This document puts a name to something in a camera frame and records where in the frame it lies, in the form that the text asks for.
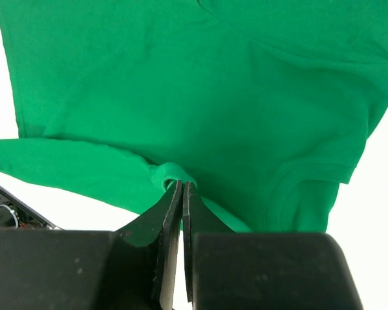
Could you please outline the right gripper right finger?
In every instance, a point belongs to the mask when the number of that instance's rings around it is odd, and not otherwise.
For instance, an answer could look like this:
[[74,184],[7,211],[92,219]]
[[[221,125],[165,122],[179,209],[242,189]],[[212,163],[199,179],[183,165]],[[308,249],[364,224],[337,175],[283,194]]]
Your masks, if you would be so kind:
[[236,233],[192,182],[182,200],[184,269],[194,309],[361,309],[345,255],[318,232]]

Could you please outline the green t shirt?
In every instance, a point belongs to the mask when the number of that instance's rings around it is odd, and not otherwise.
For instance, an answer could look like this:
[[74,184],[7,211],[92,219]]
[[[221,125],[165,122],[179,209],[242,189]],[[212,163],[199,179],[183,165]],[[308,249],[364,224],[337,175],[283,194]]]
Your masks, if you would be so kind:
[[323,232],[388,107],[388,1],[0,1],[0,172],[138,214]]

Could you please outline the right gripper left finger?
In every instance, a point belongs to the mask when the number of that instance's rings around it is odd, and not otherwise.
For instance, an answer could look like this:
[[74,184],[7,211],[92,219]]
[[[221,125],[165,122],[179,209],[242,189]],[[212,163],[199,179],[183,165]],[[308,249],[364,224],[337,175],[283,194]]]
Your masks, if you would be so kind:
[[0,228],[0,309],[171,309],[182,191],[115,232]]

